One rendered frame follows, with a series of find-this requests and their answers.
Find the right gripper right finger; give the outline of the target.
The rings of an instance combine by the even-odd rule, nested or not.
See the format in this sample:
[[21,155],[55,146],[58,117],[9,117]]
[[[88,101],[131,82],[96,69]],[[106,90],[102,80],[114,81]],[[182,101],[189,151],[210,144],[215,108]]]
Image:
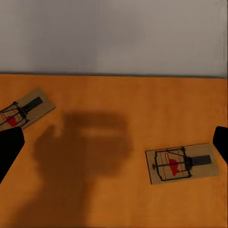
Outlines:
[[228,164],[228,128],[217,126],[213,144]]

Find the mousetrap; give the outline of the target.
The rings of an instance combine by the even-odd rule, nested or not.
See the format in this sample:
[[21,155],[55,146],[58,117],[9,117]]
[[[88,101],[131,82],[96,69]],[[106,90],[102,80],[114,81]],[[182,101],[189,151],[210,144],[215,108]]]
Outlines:
[[0,111],[0,132],[18,126],[25,130],[55,108],[39,86]]
[[221,175],[212,143],[145,153],[151,185]]

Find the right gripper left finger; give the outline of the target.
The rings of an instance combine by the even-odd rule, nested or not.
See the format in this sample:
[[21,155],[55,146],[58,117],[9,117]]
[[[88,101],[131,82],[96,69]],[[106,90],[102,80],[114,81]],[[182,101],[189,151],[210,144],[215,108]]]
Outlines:
[[0,183],[25,144],[20,126],[0,132]]

